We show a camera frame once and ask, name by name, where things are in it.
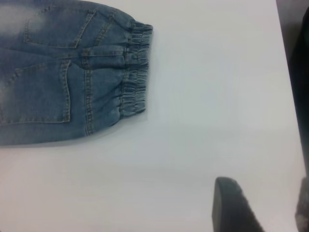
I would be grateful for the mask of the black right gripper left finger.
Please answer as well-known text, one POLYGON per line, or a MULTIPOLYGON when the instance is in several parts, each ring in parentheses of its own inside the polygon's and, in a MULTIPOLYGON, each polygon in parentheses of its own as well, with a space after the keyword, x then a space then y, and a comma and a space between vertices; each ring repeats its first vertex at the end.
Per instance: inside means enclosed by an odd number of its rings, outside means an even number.
POLYGON ((232 178, 215 179, 212 207, 215 232, 262 232, 239 184, 232 178))

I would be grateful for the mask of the speckled right gripper right finger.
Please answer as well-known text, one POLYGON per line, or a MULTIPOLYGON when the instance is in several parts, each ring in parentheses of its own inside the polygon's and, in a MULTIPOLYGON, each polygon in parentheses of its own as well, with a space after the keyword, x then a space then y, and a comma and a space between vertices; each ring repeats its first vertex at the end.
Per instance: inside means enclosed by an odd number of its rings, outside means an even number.
POLYGON ((295 213, 296 226, 299 232, 309 232, 309 178, 302 179, 299 199, 295 213))

